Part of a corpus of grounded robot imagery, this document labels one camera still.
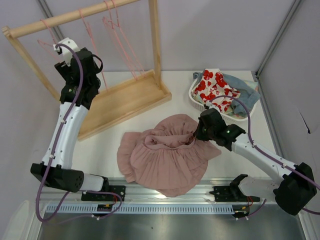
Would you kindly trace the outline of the pink pleated skirt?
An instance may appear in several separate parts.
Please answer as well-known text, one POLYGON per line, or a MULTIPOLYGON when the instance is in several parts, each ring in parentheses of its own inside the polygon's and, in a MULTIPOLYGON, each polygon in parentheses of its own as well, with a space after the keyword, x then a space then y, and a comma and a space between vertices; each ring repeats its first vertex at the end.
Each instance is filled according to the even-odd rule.
POLYGON ((143 132, 124 133, 117 165, 128 183, 156 190, 166 197, 186 194, 207 171, 209 161, 221 151, 194 137, 197 122, 175 114, 143 132))

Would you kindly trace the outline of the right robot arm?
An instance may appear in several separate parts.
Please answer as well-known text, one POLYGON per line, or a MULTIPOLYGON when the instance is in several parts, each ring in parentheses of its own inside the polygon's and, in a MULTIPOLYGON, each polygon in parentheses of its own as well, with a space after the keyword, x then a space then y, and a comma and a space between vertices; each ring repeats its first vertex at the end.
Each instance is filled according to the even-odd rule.
POLYGON ((269 180, 238 176, 235 185, 243 195, 275 201, 283 211, 296 216, 317 194, 313 171, 306 163, 297 165, 254 143, 248 131, 236 124, 227 125, 214 108, 203 111, 198 120, 196 139, 214 141, 269 176, 269 180))

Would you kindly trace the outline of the red floral white garment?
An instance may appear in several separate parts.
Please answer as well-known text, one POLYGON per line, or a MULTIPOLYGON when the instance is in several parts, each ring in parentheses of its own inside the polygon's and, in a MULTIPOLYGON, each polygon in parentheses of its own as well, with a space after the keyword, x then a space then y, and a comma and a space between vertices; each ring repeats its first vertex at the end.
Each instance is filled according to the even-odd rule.
POLYGON ((192 98, 202 105, 218 107, 221 113, 228 111, 233 99, 229 97, 218 98, 219 96, 230 96, 237 99, 241 95, 239 90, 226 82, 224 75, 218 68, 206 68, 203 72, 194 72, 193 79, 195 85, 190 91, 192 98))

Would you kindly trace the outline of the wooden clothes rack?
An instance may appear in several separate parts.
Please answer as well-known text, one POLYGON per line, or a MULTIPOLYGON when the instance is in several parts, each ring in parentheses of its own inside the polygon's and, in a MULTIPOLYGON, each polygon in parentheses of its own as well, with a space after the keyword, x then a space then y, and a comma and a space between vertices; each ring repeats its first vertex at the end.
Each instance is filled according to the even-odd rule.
MULTIPOLYGON (((2 33, 53 98, 58 100, 57 90, 20 43, 19 38, 131 3, 130 0, 110 0, 13 29, 4 26, 2 33)), ((150 0, 148 6, 154 68, 98 94, 93 100, 90 113, 80 128, 79 140, 87 139, 171 100, 171 92, 162 81, 158 2, 150 0)))

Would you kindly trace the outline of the blue denim garment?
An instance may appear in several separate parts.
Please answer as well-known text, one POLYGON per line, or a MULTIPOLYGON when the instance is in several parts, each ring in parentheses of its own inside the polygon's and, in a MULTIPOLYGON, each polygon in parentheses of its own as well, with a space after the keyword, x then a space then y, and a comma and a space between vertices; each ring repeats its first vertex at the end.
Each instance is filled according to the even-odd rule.
POLYGON ((233 118, 247 116, 253 110, 261 95, 258 84, 222 73, 219 70, 205 69, 193 73, 194 85, 190 90, 192 99, 202 106, 217 106, 221 113, 233 118))

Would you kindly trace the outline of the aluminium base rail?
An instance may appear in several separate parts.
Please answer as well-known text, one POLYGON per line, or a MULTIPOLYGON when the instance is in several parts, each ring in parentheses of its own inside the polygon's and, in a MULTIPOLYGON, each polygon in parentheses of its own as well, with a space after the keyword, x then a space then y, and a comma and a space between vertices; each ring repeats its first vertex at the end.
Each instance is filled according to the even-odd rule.
MULTIPOLYGON (((125 204, 216 204, 215 197, 209 192, 214 186, 229 185, 233 178, 208 178, 200 181, 188 193, 177 197, 166 197, 160 192, 145 188, 136 183, 127 183, 122 178, 109 180, 111 185, 125 186, 125 204)), ((65 192, 53 188, 44 188, 40 196, 40 203, 59 203, 65 192)), ((89 203, 82 201, 82 192, 69 193, 63 203, 89 203)))

